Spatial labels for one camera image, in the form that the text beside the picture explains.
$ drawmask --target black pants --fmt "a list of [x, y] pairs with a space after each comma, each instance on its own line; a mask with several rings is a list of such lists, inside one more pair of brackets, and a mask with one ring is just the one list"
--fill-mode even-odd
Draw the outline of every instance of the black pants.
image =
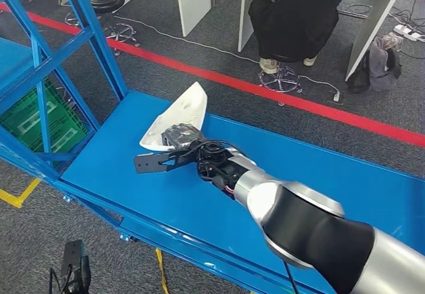
[[254, 33], [258, 41], [258, 51], [262, 58], [269, 59], [274, 53], [273, 34], [270, 34], [271, 30], [267, 26], [273, 3], [273, 0], [254, 0], [248, 10]]

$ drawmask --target robotic hand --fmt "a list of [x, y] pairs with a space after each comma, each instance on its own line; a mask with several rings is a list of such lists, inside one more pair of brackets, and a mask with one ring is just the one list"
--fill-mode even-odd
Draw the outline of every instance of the robotic hand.
[[373, 226], [345, 219], [337, 201], [268, 175], [230, 143], [201, 136], [183, 149], [134, 158], [138, 173], [191, 162], [202, 180], [249, 211], [285, 266], [316, 268], [338, 294], [424, 292], [424, 256]]

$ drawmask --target gray bag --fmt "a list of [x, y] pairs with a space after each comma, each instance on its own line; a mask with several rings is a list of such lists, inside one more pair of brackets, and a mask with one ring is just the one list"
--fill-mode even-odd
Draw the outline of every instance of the gray bag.
[[385, 42], [375, 37], [369, 53], [369, 80], [371, 88], [380, 92], [390, 90], [402, 74], [399, 54], [393, 48], [385, 49]]

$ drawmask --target floor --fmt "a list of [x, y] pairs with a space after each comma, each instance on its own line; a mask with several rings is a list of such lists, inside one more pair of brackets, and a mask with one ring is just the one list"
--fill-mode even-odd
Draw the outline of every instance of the floor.
[[[187, 39], [236, 52], [240, 0], [218, 0], [217, 3]], [[28, 11], [57, 21], [62, 21], [69, 11], [66, 7], [57, 6], [55, 0], [23, 1], [23, 4]], [[396, 5], [399, 9], [411, 9], [411, 4], [411, 1], [398, 0]], [[349, 3], [344, 1], [340, 8], [348, 6]], [[414, 15], [425, 17], [425, 0], [417, 0]], [[119, 16], [143, 21], [169, 35], [181, 36], [177, 0], [132, 0], [119, 10]], [[2, 13], [0, 19], [0, 35], [28, 44], [12, 16]], [[341, 16], [315, 66], [291, 65], [299, 74], [338, 87], [343, 94], [343, 105], [331, 103], [330, 89], [308, 81], [303, 81], [302, 93], [291, 95], [425, 134], [423, 60], [402, 55], [403, 73], [397, 87], [390, 92], [371, 91], [360, 95], [347, 92], [343, 81], [345, 69], [350, 43], [362, 21]], [[257, 83], [259, 68], [257, 64], [160, 36], [139, 23], [131, 24], [137, 31], [137, 37], [143, 49]], [[380, 34], [389, 33], [396, 24], [395, 20], [387, 18]], [[69, 38], [66, 33], [38, 27], [54, 49]], [[425, 45], [420, 42], [405, 41], [403, 50], [417, 57], [425, 55]], [[251, 38], [239, 55], [257, 60], [255, 38]], [[281, 107], [274, 101], [124, 52], [116, 59], [130, 88], [174, 100], [193, 82], [199, 81], [208, 95], [208, 110], [211, 113], [425, 177], [425, 150], [423, 148], [307, 111]], [[99, 120], [106, 120], [115, 107], [117, 102], [89, 47], [78, 51], [64, 63], [64, 67]], [[21, 193], [32, 181], [29, 176], [5, 163], [0, 163], [0, 178], [0, 188], [14, 195]], [[92, 293], [163, 293], [154, 249], [143, 243], [120, 241], [115, 230], [75, 202], [62, 201], [60, 194], [46, 184], [35, 189], [21, 209], [0, 202], [0, 226], [0, 242], [2, 243], [0, 272], [3, 275], [0, 280], [0, 293], [46, 291], [48, 268], [59, 269], [64, 244], [78, 238], [86, 243], [90, 255]], [[164, 256], [171, 294], [245, 292], [180, 259], [168, 254]]]

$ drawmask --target blue metal frame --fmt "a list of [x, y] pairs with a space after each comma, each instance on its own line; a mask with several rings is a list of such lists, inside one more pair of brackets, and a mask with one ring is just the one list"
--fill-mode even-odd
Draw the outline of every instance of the blue metal frame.
[[[134, 236], [157, 246], [257, 293], [284, 293], [291, 288], [282, 262], [266, 249], [262, 236], [259, 235], [257, 227], [248, 214], [242, 211], [242, 208], [237, 208], [239, 205], [236, 202], [233, 204], [234, 207], [230, 207], [226, 203], [230, 200], [199, 180], [196, 171], [189, 168], [189, 166], [167, 175], [140, 177], [135, 175], [131, 164], [134, 155], [130, 154], [134, 151], [138, 153], [145, 151], [139, 147], [134, 138], [142, 135], [141, 129], [146, 129], [148, 119], [156, 116], [169, 103], [144, 94], [129, 92], [89, 0], [69, 0], [75, 16], [79, 20], [82, 31], [56, 52], [51, 51], [45, 43], [18, 0], [5, 1], [32, 41], [35, 68], [21, 72], [18, 78], [7, 79], [7, 85], [0, 89], [0, 112], [13, 105], [30, 88], [37, 86], [45, 152], [32, 153], [0, 127], [0, 157], [51, 184], [63, 192], [66, 199], [82, 203], [123, 235]], [[60, 65], [62, 61], [68, 58], [85, 41], [89, 42], [108, 78], [109, 85], [120, 101], [119, 107], [102, 127]], [[64, 88], [85, 117], [88, 125], [89, 134], [66, 154], [52, 153], [50, 150], [48, 123], [45, 109], [44, 86], [40, 82], [50, 72], [54, 72], [63, 83]], [[123, 113], [140, 109], [140, 104], [143, 107], [142, 111], [146, 111], [146, 120], [137, 118], [135, 121]], [[344, 207], [346, 207], [346, 212], [351, 214], [351, 218], [371, 221], [371, 223], [390, 234], [393, 231], [403, 230], [403, 234], [393, 235], [421, 253], [425, 253], [425, 245], [423, 242], [425, 238], [425, 208], [421, 203], [425, 198], [424, 181], [217, 116], [207, 115], [204, 123], [204, 130], [208, 136], [220, 137], [236, 142], [238, 145], [242, 143], [240, 146], [246, 150], [248, 154], [260, 162], [262, 167], [276, 177], [282, 177], [282, 167], [283, 169], [291, 168], [291, 175], [294, 176], [285, 179], [303, 179], [303, 183], [314, 188], [316, 188], [315, 184], [320, 181], [322, 186], [319, 187], [318, 190], [343, 201]], [[115, 143], [119, 136], [121, 139], [128, 139], [123, 134], [127, 135], [129, 131], [131, 132], [131, 143], [128, 140], [122, 140], [124, 143], [119, 147], [117, 144], [114, 147], [109, 145], [111, 138], [115, 139]], [[262, 144], [262, 139], [264, 139], [266, 144]], [[128, 153], [128, 155], [122, 154], [124, 147], [127, 147], [128, 150], [125, 150], [125, 153]], [[118, 160], [119, 164], [103, 160], [104, 157], [100, 150], [104, 149], [108, 149], [108, 157], [112, 155], [112, 158]], [[264, 158], [264, 151], [267, 153], [266, 158]], [[95, 160], [96, 158], [102, 160], [97, 162]], [[297, 162], [310, 162], [314, 164], [314, 167], [312, 166], [307, 175], [303, 174], [291, 159]], [[283, 166], [277, 165], [276, 160]], [[51, 165], [53, 161], [61, 162], [54, 168]], [[60, 174], [59, 169], [69, 161], [72, 161], [71, 165], [63, 174]], [[332, 165], [322, 165], [326, 162]], [[329, 169], [329, 167], [334, 167], [334, 164], [337, 169], [334, 171]], [[92, 165], [96, 165], [97, 168], [87, 170]], [[104, 167], [108, 169], [106, 174], [102, 173], [105, 172]], [[352, 173], [347, 171], [352, 167], [355, 168]], [[122, 173], [125, 172], [127, 173], [122, 178]], [[335, 178], [335, 173], [340, 172], [345, 173], [347, 177], [349, 175], [352, 177], [347, 179], [348, 184], [341, 188], [338, 178]], [[364, 173], [366, 182], [374, 181], [372, 184], [374, 191], [369, 192], [367, 186], [357, 186], [353, 183], [353, 173], [358, 176], [359, 172]], [[100, 178], [102, 176], [106, 178], [103, 182]], [[109, 179], [113, 179], [115, 182], [112, 184], [105, 182]], [[129, 182], [133, 180], [130, 183], [136, 183], [137, 192], [135, 193], [139, 194], [138, 198], [133, 198], [133, 195], [120, 195], [122, 193], [121, 182], [117, 180], [125, 181], [127, 185], [130, 185]], [[163, 184], [157, 184], [158, 181], [162, 181]], [[189, 187], [185, 187], [186, 188], [186, 193], [182, 194], [179, 189], [183, 188], [183, 186], [185, 184]], [[350, 195], [355, 191], [360, 195], [357, 197], [357, 202], [352, 200], [353, 197]], [[362, 200], [367, 193], [370, 194], [370, 198]], [[155, 200], [158, 196], [162, 198], [171, 196], [172, 198], [169, 204], [160, 202], [151, 204], [152, 200]], [[383, 196], [385, 196], [387, 201], [387, 207], [380, 205]], [[233, 232], [235, 227], [232, 225], [227, 230], [220, 227], [220, 224], [213, 227], [214, 224], [211, 222], [223, 219], [223, 216], [220, 216], [216, 211], [211, 211], [214, 213], [206, 211], [202, 205], [198, 204], [198, 200], [194, 200], [196, 197], [203, 199], [204, 202], [205, 200], [214, 202], [220, 210], [232, 209], [232, 212], [226, 213], [227, 216], [224, 216], [224, 219], [236, 220], [237, 225], [243, 224], [244, 229], [246, 228], [244, 231], [250, 232], [250, 240], [240, 240], [239, 236]], [[359, 199], [367, 205], [362, 208], [362, 211], [358, 210]], [[401, 204], [403, 201], [406, 203], [407, 200], [409, 204]], [[180, 207], [180, 204], [190, 208], [188, 210], [189, 215], [180, 214], [183, 212]], [[106, 209], [119, 214], [123, 219], [117, 220]], [[390, 216], [393, 222], [387, 219]], [[173, 221], [177, 218], [180, 220], [179, 225]], [[210, 222], [208, 230], [215, 228], [220, 233], [208, 234], [209, 232], [205, 231], [207, 229], [205, 227], [206, 221]], [[394, 226], [399, 225], [400, 229], [394, 229]], [[229, 238], [229, 241], [232, 238], [237, 249], [236, 247], [232, 249], [228, 244], [223, 246], [217, 242], [220, 236]], [[294, 272], [295, 278], [300, 282], [301, 293], [328, 293], [330, 287], [323, 278], [315, 273], [315, 271], [298, 270]]]

